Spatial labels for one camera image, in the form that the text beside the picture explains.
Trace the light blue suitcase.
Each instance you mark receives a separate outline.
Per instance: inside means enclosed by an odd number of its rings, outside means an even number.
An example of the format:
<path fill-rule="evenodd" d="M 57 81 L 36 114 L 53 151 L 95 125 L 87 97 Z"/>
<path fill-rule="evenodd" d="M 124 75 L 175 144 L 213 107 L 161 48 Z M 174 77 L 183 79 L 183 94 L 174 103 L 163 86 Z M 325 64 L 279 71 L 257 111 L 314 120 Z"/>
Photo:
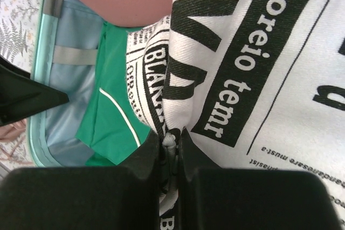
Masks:
<path fill-rule="evenodd" d="M 132 28 L 104 21 L 79 0 L 43 0 L 31 77 L 53 97 L 29 118 L 27 137 L 37 166 L 112 166 L 146 140 L 134 114 L 126 64 Z"/>

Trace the newspaper print garment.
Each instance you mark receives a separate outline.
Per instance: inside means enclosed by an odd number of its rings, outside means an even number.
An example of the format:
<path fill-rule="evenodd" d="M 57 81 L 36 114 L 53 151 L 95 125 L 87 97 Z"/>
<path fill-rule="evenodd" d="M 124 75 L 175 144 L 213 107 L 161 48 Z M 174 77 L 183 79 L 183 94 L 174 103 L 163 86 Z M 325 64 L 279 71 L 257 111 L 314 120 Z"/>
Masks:
<path fill-rule="evenodd" d="M 160 139 L 160 212 L 182 132 L 223 168 L 321 180 L 344 228 L 344 0 L 173 0 L 129 33 L 127 91 Z"/>

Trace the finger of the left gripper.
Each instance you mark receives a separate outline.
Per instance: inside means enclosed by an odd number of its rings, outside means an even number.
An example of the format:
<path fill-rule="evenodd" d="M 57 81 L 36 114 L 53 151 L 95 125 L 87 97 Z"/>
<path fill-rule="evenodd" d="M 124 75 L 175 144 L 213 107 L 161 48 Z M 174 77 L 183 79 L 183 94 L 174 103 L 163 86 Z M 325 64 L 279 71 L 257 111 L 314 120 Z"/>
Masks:
<path fill-rule="evenodd" d="M 1 126 L 68 103 L 66 93 L 36 82 L 1 57 Z"/>

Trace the green Guess t-shirt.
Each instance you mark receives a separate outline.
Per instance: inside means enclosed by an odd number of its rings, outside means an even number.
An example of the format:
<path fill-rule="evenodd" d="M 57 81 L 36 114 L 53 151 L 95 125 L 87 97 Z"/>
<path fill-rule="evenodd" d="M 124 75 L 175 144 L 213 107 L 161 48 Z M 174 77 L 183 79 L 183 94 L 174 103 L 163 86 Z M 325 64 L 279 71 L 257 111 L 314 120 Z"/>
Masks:
<path fill-rule="evenodd" d="M 126 45 L 136 28 L 104 22 L 95 82 L 76 138 L 94 151 L 86 166 L 114 166 L 131 155 L 150 131 L 134 114 L 127 96 Z"/>

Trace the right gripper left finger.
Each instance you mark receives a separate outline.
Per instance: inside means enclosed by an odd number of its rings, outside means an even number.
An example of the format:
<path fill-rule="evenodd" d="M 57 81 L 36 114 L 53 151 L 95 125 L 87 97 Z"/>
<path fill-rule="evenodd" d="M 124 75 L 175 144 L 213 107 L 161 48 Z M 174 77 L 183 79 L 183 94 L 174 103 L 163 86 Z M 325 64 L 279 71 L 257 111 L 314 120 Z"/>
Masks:
<path fill-rule="evenodd" d="M 1 229 L 158 229 L 160 141 L 117 166 L 20 168 L 1 181 Z"/>

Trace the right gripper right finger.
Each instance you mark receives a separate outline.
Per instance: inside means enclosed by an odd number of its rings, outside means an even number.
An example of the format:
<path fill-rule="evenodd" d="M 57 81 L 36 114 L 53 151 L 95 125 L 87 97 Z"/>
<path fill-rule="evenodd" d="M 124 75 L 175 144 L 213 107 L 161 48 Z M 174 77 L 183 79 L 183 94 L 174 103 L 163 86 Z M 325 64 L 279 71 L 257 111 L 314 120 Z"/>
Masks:
<path fill-rule="evenodd" d="M 182 132 L 180 229 L 340 229 L 322 182 L 291 170 L 225 169 Z"/>

